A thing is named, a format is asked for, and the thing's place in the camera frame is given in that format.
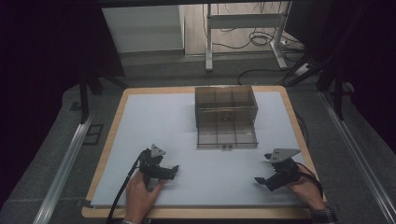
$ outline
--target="black cable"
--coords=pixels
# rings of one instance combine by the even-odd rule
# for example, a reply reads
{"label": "black cable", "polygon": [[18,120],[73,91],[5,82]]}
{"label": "black cable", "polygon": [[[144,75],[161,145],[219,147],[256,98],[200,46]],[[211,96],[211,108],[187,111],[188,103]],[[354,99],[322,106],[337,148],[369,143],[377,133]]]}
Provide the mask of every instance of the black cable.
{"label": "black cable", "polygon": [[136,169],[137,163],[139,162],[140,158],[142,157],[142,154],[143,154],[143,152],[141,152],[139,154],[139,156],[137,157],[136,161],[134,162],[134,165],[132,166],[131,170],[129,171],[128,175],[125,177],[125,180],[122,183],[122,186],[121,186],[119,192],[117,193],[116,198],[114,199],[114,203],[113,203],[113,205],[111,205],[110,212],[108,213],[108,216],[107,216],[106,224],[111,224],[111,220],[113,219],[113,213],[114,213],[114,210],[116,209],[117,203],[119,202],[120,196],[123,193],[123,191],[124,191],[126,185],[128,184],[129,180],[131,179],[131,176],[134,173],[134,170]]}
{"label": "black cable", "polygon": [[282,2],[279,2],[279,8],[277,9],[277,12],[280,12],[280,6],[282,6]]}
{"label": "black cable", "polygon": [[276,85],[285,86],[286,79],[294,74],[295,68],[299,68],[301,65],[303,65],[303,63],[305,62],[304,61],[305,56],[306,56],[306,53],[303,55],[303,57],[301,57],[301,59],[299,61],[297,61],[297,63],[291,69],[289,69],[289,72],[274,85],[275,86]]}
{"label": "black cable", "polygon": [[242,83],[241,83],[241,81],[240,81],[240,78],[241,78],[244,74],[249,73],[249,72],[286,72],[286,71],[289,71],[289,70],[290,70],[290,69],[285,69],[285,70],[250,69],[250,70],[247,70],[247,71],[245,71],[245,72],[239,74],[239,76],[238,76],[238,78],[237,78],[238,85],[242,86]]}
{"label": "black cable", "polygon": [[309,146],[309,133],[308,133],[308,129],[306,128],[306,125],[305,125],[305,120],[303,119],[303,117],[300,116],[299,113],[297,113],[297,111],[295,109],[293,109],[293,110],[294,110],[294,114],[296,115],[297,122],[300,125],[300,129],[303,132],[303,137],[304,137],[305,143],[307,146]]}
{"label": "black cable", "polygon": [[[204,5],[202,5],[202,19],[203,19],[203,22],[204,22],[204,32],[205,32],[205,36],[207,37],[206,28],[205,28],[205,11],[204,11]],[[230,32],[230,31],[235,30],[235,29],[236,29],[236,28],[232,28],[232,29],[230,29],[230,30],[225,30],[225,31],[223,31],[223,30],[221,30],[221,29],[220,29],[220,30],[221,30],[222,32]],[[212,42],[212,45],[223,46],[223,47],[229,48],[229,49],[243,49],[243,48],[245,48],[246,46],[248,46],[250,43],[252,43],[254,46],[261,47],[261,46],[267,45],[267,44],[269,44],[271,41],[273,41],[276,31],[274,31],[274,33],[273,33],[272,35],[268,35],[267,33],[263,32],[263,31],[259,32],[259,31],[256,31],[256,30],[257,30],[257,28],[255,28],[255,29],[253,30],[253,32],[251,32],[251,33],[249,34],[249,41],[248,41],[245,45],[243,45],[243,46],[241,46],[241,47],[233,47],[233,46],[228,46],[228,45],[225,45],[225,44],[214,43],[214,42]],[[264,42],[263,42],[263,43],[259,43],[258,41],[256,41],[256,39],[264,40]]]}

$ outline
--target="table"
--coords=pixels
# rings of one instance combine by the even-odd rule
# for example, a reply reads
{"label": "table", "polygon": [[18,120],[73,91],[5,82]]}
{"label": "table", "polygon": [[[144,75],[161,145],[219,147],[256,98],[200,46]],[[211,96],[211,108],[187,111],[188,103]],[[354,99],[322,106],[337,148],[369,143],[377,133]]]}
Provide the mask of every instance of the table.
{"label": "table", "polygon": [[[310,158],[306,144],[297,119],[294,115],[289,97],[286,90],[279,86],[261,86],[253,87],[256,91],[278,91],[282,97],[283,103],[290,118],[292,129],[295,133],[299,148],[304,158],[305,165],[315,172],[315,167]],[[101,159],[99,160],[95,175],[92,180],[90,190],[86,200],[91,201],[93,194],[98,186],[100,178],[105,170],[106,162],[114,143],[116,132],[120,125],[120,120],[130,94],[164,94],[164,93],[194,93],[194,87],[177,87],[177,88],[143,88],[127,89],[120,100],[119,108],[113,120],[109,135],[106,140]],[[107,217],[109,208],[90,208],[83,207],[82,215],[84,217]],[[116,209],[113,217],[123,217],[125,209]],[[147,215],[148,218],[309,218],[309,212],[305,207],[154,207]]]}

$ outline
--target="hand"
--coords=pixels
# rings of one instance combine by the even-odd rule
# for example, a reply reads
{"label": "hand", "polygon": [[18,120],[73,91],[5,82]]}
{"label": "hand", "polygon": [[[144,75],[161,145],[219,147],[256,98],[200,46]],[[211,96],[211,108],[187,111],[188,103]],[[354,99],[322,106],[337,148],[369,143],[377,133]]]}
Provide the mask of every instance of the hand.
{"label": "hand", "polygon": [[142,222],[146,213],[154,205],[163,188],[164,180],[160,180],[152,192],[148,191],[143,180],[143,173],[138,171],[126,186],[125,220],[135,223]]}
{"label": "hand", "polygon": [[[302,165],[297,164],[300,172],[311,175],[311,173]],[[305,202],[311,209],[322,210],[326,209],[326,204],[323,202],[317,186],[312,180],[301,176],[297,182],[289,183],[286,185],[297,196]]]}

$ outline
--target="transparent plastic box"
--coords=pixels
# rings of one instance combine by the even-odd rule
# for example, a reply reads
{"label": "transparent plastic box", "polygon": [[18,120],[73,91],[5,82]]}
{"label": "transparent plastic box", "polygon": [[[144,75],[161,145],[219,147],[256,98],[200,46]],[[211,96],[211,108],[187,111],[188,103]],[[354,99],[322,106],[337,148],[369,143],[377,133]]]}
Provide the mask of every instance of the transparent plastic box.
{"label": "transparent plastic box", "polygon": [[195,88],[197,147],[257,147],[258,109],[251,86]]}

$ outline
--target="metal bar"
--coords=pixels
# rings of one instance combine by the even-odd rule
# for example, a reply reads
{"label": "metal bar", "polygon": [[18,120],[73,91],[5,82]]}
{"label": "metal bar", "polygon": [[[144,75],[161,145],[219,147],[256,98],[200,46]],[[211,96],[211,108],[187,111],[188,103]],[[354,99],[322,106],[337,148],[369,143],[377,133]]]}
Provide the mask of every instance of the metal bar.
{"label": "metal bar", "polygon": [[44,202],[41,204],[41,207],[38,210],[35,221],[33,222],[34,224],[46,224],[50,221],[50,217],[52,216],[56,203],[58,202],[62,190],[64,189],[64,184],[66,183],[67,177],[69,176],[76,160],[76,156],[84,140],[84,136],[87,133],[92,122],[92,118],[96,112],[96,105],[99,101],[99,96],[96,96],[95,98],[96,99],[92,107],[92,112],[88,116],[86,122],[78,125],[76,133],[73,136],[66,154],[64,155],[64,159],[59,166],[58,172],[56,173],[56,176],[53,178],[52,184],[49,187],[49,191],[47,192]]}
{"label": "metal bar", "polygon": [[211,22],[211,5],[207,4],[207,15],[206,15],[206,64],[205,68],[207,72],[213,71],[213,55],[212,55],[212,22]]}
{"label": "metal bar", "polygon": [[391,198],[386,193],[381,182],[376,178],[375,173],[373,172],[369,163],[362,154],[359,145],[356,143],[347,125],[342,120],[340,120],[337,114],[332,110],[332,100],[330,99],[329,94],[320,91],[319,96],[323,104],[325,104],[325,107],[329,112],[332,121],[334,122],[338,132],[341,134],[344,142],[346,143],[349,153],[356,162],[359,170],[361,171],[361,175],[363,176],[364,180],[367,183],[367,186],[373,193],[388,223],[396,224],[396,210]]}
{"label": "metal bar", "polygon": [[288,68],[285,60],[283,59],[282,54],[280,53],[279,44],[280,44],[280,38],[282,37],[283,30],[285,29],[286,20],[289,15],[290,5],[291,5],[291,2],[288,2],[288,4],[285,7],[285,10],[282,12],[281,22],[280,22],[279,26],[277,27],[277,30],[275,33],[275,39],[273,42],[270,43],[271,49],[273,50],[273,52],[275,54],[275,57],[276,57],[277,63],[279,64],[280,69]]}
{"label": "metal bar", "polygon": [[282,25],[282,13],[237,14],[211,16],[212,29],[278,27]]}

